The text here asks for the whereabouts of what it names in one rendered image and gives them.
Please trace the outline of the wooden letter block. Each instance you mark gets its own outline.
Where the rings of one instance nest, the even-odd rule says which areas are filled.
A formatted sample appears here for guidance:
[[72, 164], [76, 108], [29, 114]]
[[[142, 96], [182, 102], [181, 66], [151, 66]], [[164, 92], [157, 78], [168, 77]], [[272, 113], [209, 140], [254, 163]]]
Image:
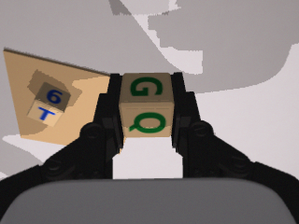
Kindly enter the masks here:
[[169, 73], [124, 73], [119, 109], [123, 136], [169, 137], [174, 96]]
[[71, 94], [44, 82], [26, 116], [55, 127], [65, 112]]

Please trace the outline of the tan flat mat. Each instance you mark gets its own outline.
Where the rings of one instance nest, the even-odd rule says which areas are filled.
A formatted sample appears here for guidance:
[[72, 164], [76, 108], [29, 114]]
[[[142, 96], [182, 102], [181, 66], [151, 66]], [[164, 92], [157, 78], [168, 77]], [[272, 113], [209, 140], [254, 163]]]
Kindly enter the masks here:
[[[99, 93], [110, 74], [4, 49], [4, 58], [21, 138], [67, 146], [82, 126], [93, 122]], [[71, 94], [55, 127], [26, 116], [44, 82]]]

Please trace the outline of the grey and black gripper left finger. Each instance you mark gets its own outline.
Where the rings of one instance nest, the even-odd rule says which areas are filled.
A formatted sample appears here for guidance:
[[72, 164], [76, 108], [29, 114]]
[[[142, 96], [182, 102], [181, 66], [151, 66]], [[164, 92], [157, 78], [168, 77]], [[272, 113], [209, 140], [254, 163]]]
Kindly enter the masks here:
[[[107, 93], [99, 93], [93, 122], [79, 138], [36, 165], [0, 181], [0, 220], [22, 192], [40, 184], [80, 179], [113, 179], [113, 157], [123, 148], [119, 101], [122, 76], [110, 74]], [[74, 177], [73, 177], [74, 175]]]

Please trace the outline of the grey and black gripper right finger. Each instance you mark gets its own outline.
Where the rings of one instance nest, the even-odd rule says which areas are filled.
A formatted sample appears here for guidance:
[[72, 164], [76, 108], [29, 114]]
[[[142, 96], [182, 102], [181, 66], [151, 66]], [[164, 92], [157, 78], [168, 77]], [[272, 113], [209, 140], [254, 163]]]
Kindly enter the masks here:
[[170, 76], [175, 104], [172, 148], [182, 156], [182, 178], [239, 178], [263, 184], [280, 196], [299, 224], [299, 180], [271, 166], [251, 161], [214, 135], [212, 126], [200, 118], [194, 92], [186, 91], [182, 72]]

